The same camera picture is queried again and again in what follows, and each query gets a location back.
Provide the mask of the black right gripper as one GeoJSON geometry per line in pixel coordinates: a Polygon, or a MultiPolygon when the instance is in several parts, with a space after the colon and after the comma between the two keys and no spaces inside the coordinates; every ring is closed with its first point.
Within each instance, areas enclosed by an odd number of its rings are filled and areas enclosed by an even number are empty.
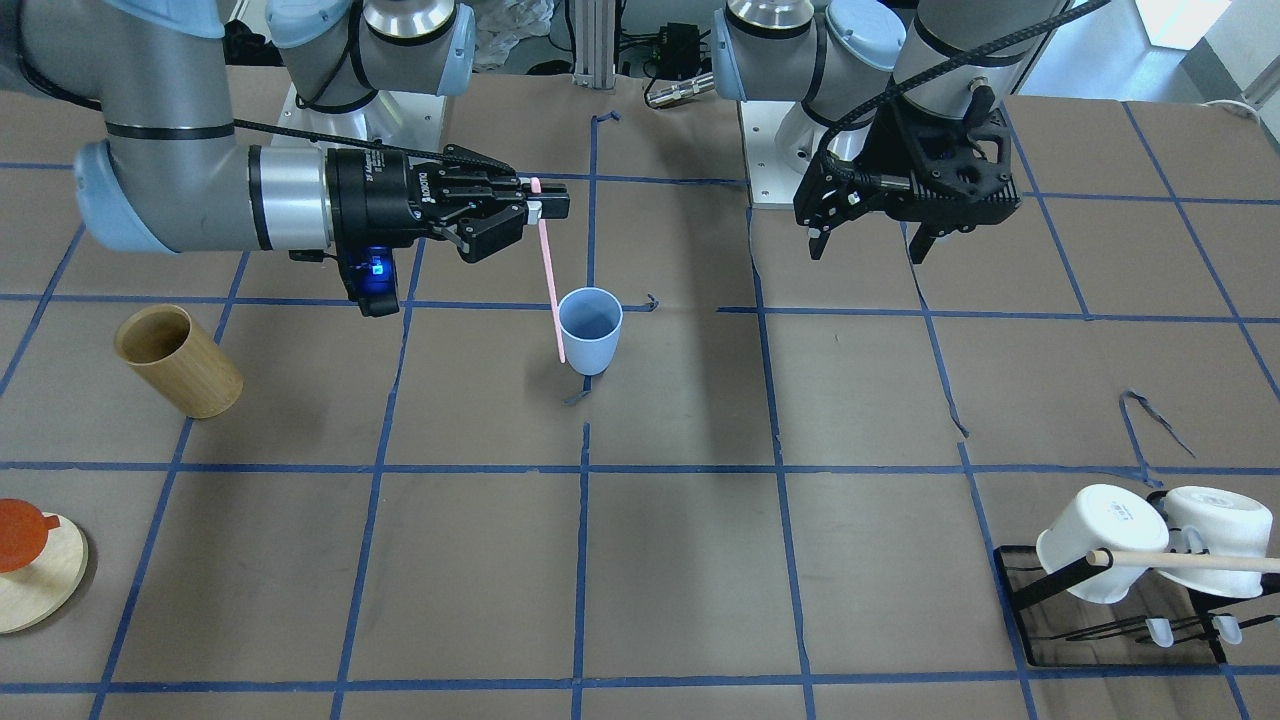
{"type": "Polygon", "coordinates": [[[397,249],[440,240],[475,264],[518,242],[526,223],[570,217],[567,190],[526,191],[516,174],[480,159],[462,149],[417,164],[389,149],[326,151],[335,259],[364,316],[399,310],[397,249]]]}

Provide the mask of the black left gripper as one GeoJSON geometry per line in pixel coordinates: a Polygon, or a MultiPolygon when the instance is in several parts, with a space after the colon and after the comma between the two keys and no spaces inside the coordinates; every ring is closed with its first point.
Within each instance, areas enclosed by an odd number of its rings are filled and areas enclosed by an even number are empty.
{"type": "Polygon", "coordinates": [[[794,196],[795,220],[806,227],[813,261],[823,258],[833,229],[868,213],[918,223],[908,242],[918,266],[946,233],[997,225],[1021,206],[1011,160],[1007,122],[995,100],[978,95],[960,118],[947,119],[896,99],[877,111],[852,160],[810,164],[794,196]]]}

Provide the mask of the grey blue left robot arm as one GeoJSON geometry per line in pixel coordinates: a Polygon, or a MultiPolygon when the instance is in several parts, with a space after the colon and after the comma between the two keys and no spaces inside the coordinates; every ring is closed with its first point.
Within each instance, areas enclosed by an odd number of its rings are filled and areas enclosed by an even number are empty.
{"type": "Polygon", "coordinates": [[[882,213],[913,223],[923,263],[951,233],[1020,206],[1001,102],[1041,41],[1092,12],[1066,1],[727,1],[712,31],[717,92],[787,102],[776,146],[800,178],[791,206],[812,259],[882,213]]]}

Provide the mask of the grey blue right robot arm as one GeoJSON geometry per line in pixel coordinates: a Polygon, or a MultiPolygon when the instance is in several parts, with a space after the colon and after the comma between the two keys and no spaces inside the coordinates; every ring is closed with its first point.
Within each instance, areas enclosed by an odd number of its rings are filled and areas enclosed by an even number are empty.
{"type": "Polygon", "coordinates": [[[399,309],[394,251],[419,240],[466,263],[570,214],[563,184],[448,145],[417,150],[256,124],[243,145],[215,1],[5,1],[3,88],[100,111],[74,163],[87,228],[120,252],[285,251],[335,261],[365,316],[399,309]]]}

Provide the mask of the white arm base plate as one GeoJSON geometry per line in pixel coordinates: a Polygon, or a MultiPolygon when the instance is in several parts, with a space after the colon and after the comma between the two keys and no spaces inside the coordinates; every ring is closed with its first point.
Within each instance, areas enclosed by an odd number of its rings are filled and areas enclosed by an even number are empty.
{"type": "Polygon", "coordinates": [[[737,106],[751,205],[790,209],[810,160],[823,149],[826,127],[800,102],[745,101],[737,106]]]}
{"type": "Polygon", "coordinates": [[[435,152],[442,147],[447,105],[448,99],[442,96],[381,91],[364,108],[344,114],[325,114],[297,108],[296,91],[291,87],[278,124],[435,152]]]}

